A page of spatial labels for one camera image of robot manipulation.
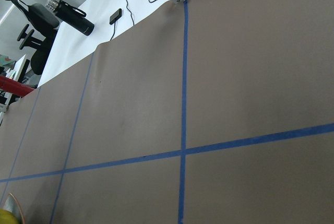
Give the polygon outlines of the red cylinder object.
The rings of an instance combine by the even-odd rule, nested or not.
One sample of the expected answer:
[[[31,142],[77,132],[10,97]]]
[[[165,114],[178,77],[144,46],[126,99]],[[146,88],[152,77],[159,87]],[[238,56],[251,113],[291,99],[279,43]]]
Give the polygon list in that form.
[[[5,92],[12,93],[19,97],[25,97],[34,91],[34,88],[26,86],[3,75],[0,77],[0,88]]]

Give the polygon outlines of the black water bottle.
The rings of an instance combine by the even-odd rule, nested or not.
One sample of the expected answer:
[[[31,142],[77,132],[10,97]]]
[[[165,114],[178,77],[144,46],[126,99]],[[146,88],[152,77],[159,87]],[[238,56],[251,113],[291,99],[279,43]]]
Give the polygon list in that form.
[[[47,0],[46,7],[63,22],[72,26],[82,34],[89,36],[94,24],[86,18],[86,13],[63,0]]]

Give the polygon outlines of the grey square plate orange rim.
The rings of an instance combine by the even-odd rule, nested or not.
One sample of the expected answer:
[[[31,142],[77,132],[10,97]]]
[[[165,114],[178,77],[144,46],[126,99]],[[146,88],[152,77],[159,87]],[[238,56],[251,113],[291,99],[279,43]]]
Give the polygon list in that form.
[[[11,212],[20,224],[26,224],[21,205],[13,193],[8,193],[3,207]]]

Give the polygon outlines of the small black puck device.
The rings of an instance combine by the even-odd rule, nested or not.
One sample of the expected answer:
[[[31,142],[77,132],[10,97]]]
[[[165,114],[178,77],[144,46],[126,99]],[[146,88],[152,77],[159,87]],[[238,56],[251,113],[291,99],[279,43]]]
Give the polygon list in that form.
[[[119,8],[116,12],[114,12],[110,18],[109,18],[109,24],[114,24],[117,20],[119,20],[122,17],[123,10]]]

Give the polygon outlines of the black office chair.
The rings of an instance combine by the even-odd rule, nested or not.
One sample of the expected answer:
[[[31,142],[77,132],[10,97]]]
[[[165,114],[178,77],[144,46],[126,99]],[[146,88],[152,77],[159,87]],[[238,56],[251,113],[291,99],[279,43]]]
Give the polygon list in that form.
[[[17,41],[20,42],[19,49],[32,48],[35,50],[30,60],[30,66],[35,74],[42,75],[60,21],[40,3],[27,5],[21,0],[5,1],[12,2],[28,20],[17,38]]]

